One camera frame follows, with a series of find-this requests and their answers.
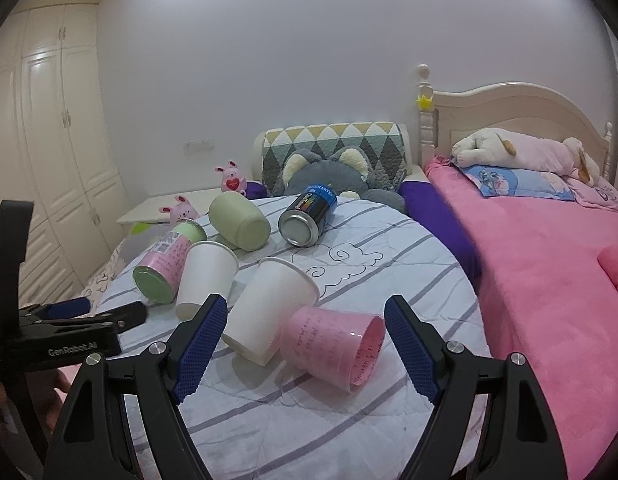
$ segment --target cabinet door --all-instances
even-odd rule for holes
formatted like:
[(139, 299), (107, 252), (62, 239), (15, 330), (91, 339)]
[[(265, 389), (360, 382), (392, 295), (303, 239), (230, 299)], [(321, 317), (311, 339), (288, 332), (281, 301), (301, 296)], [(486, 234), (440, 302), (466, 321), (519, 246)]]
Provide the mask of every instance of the cabinet door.
[(97, 5), (68, 5), (63, 21), (63, 48), (96, 46)]
[(102, 115), (96, 48), (64, 48), (62, 57), (69, 134), (84, 189), (90, 190), (116, 174)]
[(45, 219), (32, 177), (20, 114), (20, 67), (0, 71), (0, 203), (34, 203), (32, 229)]
[(8, 16), (0, 27), (0, 68), (20, 63), (27, 12)]
[(84, 194), (65, 128), (60, 51), (22, 60), (22, 118), (36, 186), (48, 216)]
[(29, 240), (27, 240), (25, 261), (20, 265), (20, 282), (22, 283), (58, 247), (58, 240), (49, 220), (45, 220), (38, 227), (32, 229)]
[(40, 54), (60, 48), (65, 6), (32, 9), (27, 16), (22, 55)]
[(125, 237), (125, 231), (116, 220), (129, 211), (127, 194), (117, 176), (101, 186), (87, 192), (90, 204), (96, 210), (96, 224), (113, 250)]
[(62, 249), (36, 267), (18, 287), (19, 306), (43, 303), (71, 275), (71, 266)]
[(45, 299), (45, 302), (60, 303), (61, 301), (73, 300), (73, 298), (76, 298), (78, 294), (80, 294), (81, 290), (83, 290), (83, 285), (72, 272), (69, 277)]
[(60, 246), (83, 285), (112, 254), (93, 216), (89, 201), (83, 195), (51, 217)]

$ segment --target cloud pattern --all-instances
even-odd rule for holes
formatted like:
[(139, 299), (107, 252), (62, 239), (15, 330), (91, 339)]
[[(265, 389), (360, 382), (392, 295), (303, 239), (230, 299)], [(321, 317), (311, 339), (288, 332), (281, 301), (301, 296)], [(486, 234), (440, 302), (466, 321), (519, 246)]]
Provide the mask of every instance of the cloud pattern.
[(383, 259), (381, 253), (363, 253), (348, 242), (329, 247), (316, 244), (296, 251), (291, 261), (313, 277), (323, 297), (328, 286), (340, 285), (352, 276), (359, 276)]

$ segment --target diamond pattern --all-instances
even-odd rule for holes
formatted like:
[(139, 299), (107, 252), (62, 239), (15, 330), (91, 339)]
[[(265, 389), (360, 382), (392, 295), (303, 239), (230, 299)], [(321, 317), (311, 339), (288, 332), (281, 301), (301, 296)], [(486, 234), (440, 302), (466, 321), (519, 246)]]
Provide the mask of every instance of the diamond pattern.
[(282, 168), (296, 150), (329, 158), (345, 146), (359, 147), (374, 168), (377, 187), (397, 190), (406, 174), (404, 142), (395, 123), (312, 124), (269, 130), (262, 145), (262, 180), (274, 196), (284, 191)]

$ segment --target white bedsheet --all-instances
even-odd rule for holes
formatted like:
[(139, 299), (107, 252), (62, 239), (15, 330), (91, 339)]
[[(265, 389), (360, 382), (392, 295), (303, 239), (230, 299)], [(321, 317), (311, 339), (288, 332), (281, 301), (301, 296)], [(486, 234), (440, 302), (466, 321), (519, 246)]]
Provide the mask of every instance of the white bedsheet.
[[(387, 206), (341, 199), (319, 243), (299, 250), (278, 233), (278, 217), (293, 199), (256, 201), (271, 222), (272, 236), (255, 253), (236, 251), (241, 267), (228, 306), (235, 303), (259, 259), (276, 255), (311, 268), (324, 308), (381, 314), (385, 301), (401, 294), (445, 340), (460, 340), (474, 354), (489, 356), (469, 280), (449, 250), (424, 227)], [(210, 238), (216, 234), (207, 216), (198, 222)], [(131, 276), (140, 257), (103, 294), (99, 312), (131, 301), (148, 302)], [(166, 340), (178, 322), (173, 305), (152, 307), (144, 325), (121, 335), (122, 355), (138, 354), (152, 341)], [(456, 469), (474, 455), (483, 397), (474, 404)], [(145, 478), (159, 478), (135, 397), (128, 397), (127, 406)], [(198, 391), (180, 405), (214, 480), (394, 480), (431, 410), (408, 380), (388, 335), (369, 382), (353, 394), (312, 378), (279, 354), (259, 367), (221, 341)]]

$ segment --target pink rabbit toy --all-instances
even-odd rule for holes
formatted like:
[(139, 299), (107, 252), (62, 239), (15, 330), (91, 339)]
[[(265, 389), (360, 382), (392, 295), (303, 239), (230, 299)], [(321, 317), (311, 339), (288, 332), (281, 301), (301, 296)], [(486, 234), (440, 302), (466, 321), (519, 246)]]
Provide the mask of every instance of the pink rabbit toy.
[(233, 160), (229, 161), (227, 168), (216, 166), (214, 170), (223, 174), (223, 181), (220, 183), (222, 191), (237, 191), (243, 196), (247, 195), (247, 179), (244, 178)]
[(191, 202), (186, 197), (178, 195), (176, 200), (178, 203), (175, 206), (158, 208), (158, 211), (161, 213), (169, 213), (169, 223), (175, 224), (184, 218), (191, 218), (192, 220), (198, 218), (198, 211), (196, 211), (196, 208), (191, 205)]

